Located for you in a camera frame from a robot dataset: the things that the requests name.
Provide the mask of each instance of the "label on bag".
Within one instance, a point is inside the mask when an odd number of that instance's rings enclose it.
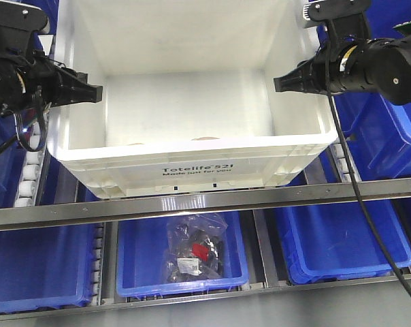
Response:
[[[199,259],[198,258],[177,258],[178,269],[182,274],[199,276]]]

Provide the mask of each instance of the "gray floor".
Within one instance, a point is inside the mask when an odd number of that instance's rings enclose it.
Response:
[[[393,282],[18,320],[0,326],[401,327],[411,326],[411,300]]]

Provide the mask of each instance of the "metal rail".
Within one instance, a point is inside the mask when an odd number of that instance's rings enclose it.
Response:
[[[411,197],[411,178],[359,182],[364,200]],[[0,230],[356,201],[350,183],[0,209]]]
[[[407,280],[411,280],[411,274],[405,275]],[[250,296],[256,294],[266,294],[266,293],[279,293],[279,292],[294,292],[302,290],[314,290],[320,288],[328,287],[344,287],[352,285],[362,285],[368,283],[384,283],[389,281],[396,281],[396,277],[387,276],[387,277],[372,277],[366,279],[354,279],[349,281],[332,281],[328,283],[317,283],[311,285],[294,285],[294,286],[279,286],[279,287],[270,287],[270,288],[260,288],[252,289],[246,291],[234,291],[234,292],[225,292],[225,293],[215,293],[215,294],[204,294],[204,295],[186,295],[177,298],[160,298],[156,300],[146,300],[146,301],[137,301],[137,302],[127,302],[127,303],[116,303],[116,304],[107,304],[100,305],[95,307],[83,307],[76,309],[62,309],[55,311],[36,311],[30,313],[17,313],[13,315],[0,315],[0,321],[5,320],[17,320],[24,318],[34,318],[34,317],[50,317],[50,316],[59,316],[59,315],[74,315],[82,313],[92,313],[105,310],[119,310],[119,309],[132,309],[140,307],[149,307],[156,305],[170,305],[175,303],[186,303],[186,302],[199,302],[205,300],[217,300],[221,298],[235,298],[238,296]]]

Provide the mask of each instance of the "stainless steel bar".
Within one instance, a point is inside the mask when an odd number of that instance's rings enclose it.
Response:
[[[404,275],[407,280],[411,280],[411,274]],[[396,277],[373,277],[366,279],[353,279],[349,281],[332,281],[328,283],[316,283],[310,285],[296,285],[296,286],[280,286],[271,288],[257,288],[255,290],[246,291],[235,291],[235,292],[225,292],[225,293],[215,293],[215,294],[204,294],[204,295],[194,295],[194,296],[181,296],[179,298],[161,298],[156,300],[147,301],[137,301],[137,302],[127,302],[127,303],[117,303],[112,305],[101,305],[96,307],[83,307],[76,309],[61,309],[55,311],[41,311],[41,312],[31,312],[31,313],[17,313],[13,315],[0,315],[0,321],[5,320],[17,320],[32,317],[47,317],[47,316],[57,316],[57,315],[73,315],[81,313],[90,313],[105,310],[119,310],[119,309],[132,309],[138,307],[147,306],[157,306],[157,305],[170,305],[175,303],[186,303],[186,302],[199,302],[205,300],[216,300],[219,298],[234,298],[238,296],[249,296],[255,294],[266,294],[273,292],[294,292],[302,290],[314,290],[320,288],[328,287],[344,287],[352,285],[361,285],[368,283],[384,283],[390,281],[396,281]]]
[[[265,284],[266,287],[277,287],[279,286],[278,274],[276,272],[269,232],[267,231],[265,214],[262,210],[254,210],[253,214],[257,238],[259,240],[261,262],[265,273]]]
[[[116,293],[116,261],[118,254],[118,223],[105,224],[104,261],[101,271],[100,305],[126,302]]]
[[[411,197],[411,178],[360,182],[364,200]],[[0,230],[355,201],[350,183],[0,209]]]

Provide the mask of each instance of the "white roller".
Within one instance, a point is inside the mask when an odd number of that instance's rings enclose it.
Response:
[[[38,123],[35,123],[33,125],[33,135],[40,135],[41,134],[41,129],[39,127]]]
[[[41,168],[38,165],[27,165],[22,169],[22,177],[25,180],[35,181]]]
[[[337,158],[344,158],[344,152],[341,144],[334,144],[333,149]]]
[[[31,206],[33,204],[33,201],[31,198],[19,198],[15,201],[14,207],[15,208],[22,208],[25,206]]]
[[[101,259],[101,249],[95,249],[94,255],[97,259]]]
[[[28,165],[39,165],[42,160],[42,152],[27,152],[26,159]]]
[[[95,229],[95,237],[99,237],[99,238],[103,237],[103,228],[96,228]]]
[[[93,294],[98,294],[98,284],[93,285]]]
[[[36,183],[34,181],[23,181],[19,184],[18,192],[22,197],[31,198],[35,194]]]
[[[102,238],[96,238],[94,240],[94,248],[95,249],[100,249],[103,247],[103,239]]]
[[[348,165],[346,164],[346,160],[344,158],[339,159],[339,166],[343,173],[349,173]]]
[[[94,270],[99,270],[100,269],[99,260],[94,261],[93,268],[94,268]]]
[[[30,144],[30,146],[33,148],[33,149],[35,149],[36,147],[37,147],[37,145],[39,144],[39,139],[40,139],[41,137],[39,136],[39,135],[33,135],[31,138],[30,138],[30,142],[29,142],[29,144]]]

